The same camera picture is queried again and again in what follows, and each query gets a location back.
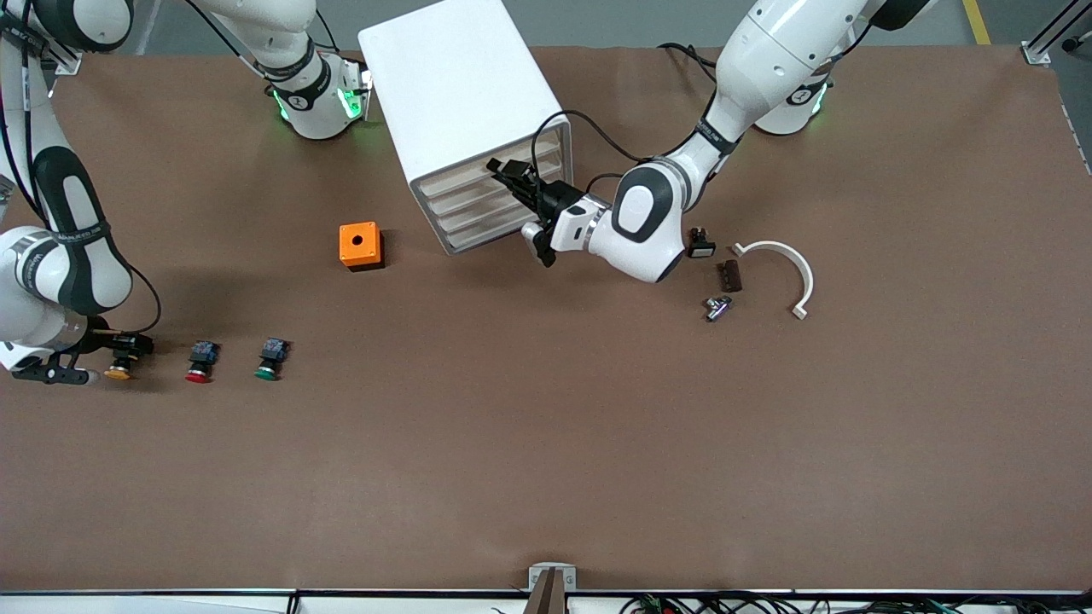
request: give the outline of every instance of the yellow line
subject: yellow line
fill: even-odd
[[[986,32],[986,22],[982,21],[977,0],[963,0],[963,10],[966,11],[966,21],[971,22],[974,42],[978,45],[990,45],[989,33]]]

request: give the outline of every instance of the white container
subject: white container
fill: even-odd
[[[443,0],[359,34],[406,182],[448,253],[535,215],[494,180],[490,157],[530,161],[561,110],[501,0]],[[535,147],[546,180],[572,181],[569,121]]]

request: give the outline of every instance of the orange cube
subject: orange cube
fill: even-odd
[[[387,265],[383,234],[375,222],[345,224],[337,243],[342,264],[349,271],[371,271]]]

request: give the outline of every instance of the white robot link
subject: white robot link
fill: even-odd
[[[364,115],[367,73],[318,51],[307,34],[314,0],[199,4],[253,54],[248,66],[301,137],[333,137]],[[41,70],[49,56],[117,49],[132,17],[132,0],[0,0],[0,220],[17,188],[47,226],[0,234],[0,364],[17,379],[88,383],[97,374],[75,368],[80,354],[151,349],[144,330],[118,334],[102,317],[129,297],[131,267],[57,122]]]
[[[626,173],[613,206],[562,181],[543,184],[533,164],[494,160],[489,168],[537,213],[538,222],[522,232],[544,264],[553,264],[558,251],[585,250],[633,278],[658,282],[685,253],[682,214],[698,203],[744,133],[756,122],[779,133],[803,128],[818,111],[816,96],[826,91],[836,50],[855,22],[898,29],[935,2],[759,0],[721,52],[716,91],[693,132]],[[811,105],[800,104],[802,90]]]

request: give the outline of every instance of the brown table surface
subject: brown table surface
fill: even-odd
[[[642,154],[711,91],[663,50],[536,56]],[[708,324],[713,260],[645,285],[515,236],[448,257],[381,123],[306,142],[235,59],[88,58],[58,114],[163,295],[158,354],[95,389],[0,378],[0,583],[500,588],[561,559],[587,588],[1085,588],[1092,181],[1055,78],[1007,47],[836,76],[686,220],[717,260],[798,248],[810,317],[760,252]],[[627,168],[575,144],[582,181]],[[390,265],[351,274],[363,220]],[[270,335],[277,383],[251,375]],[[197,339],[223,344],[207,386]]]

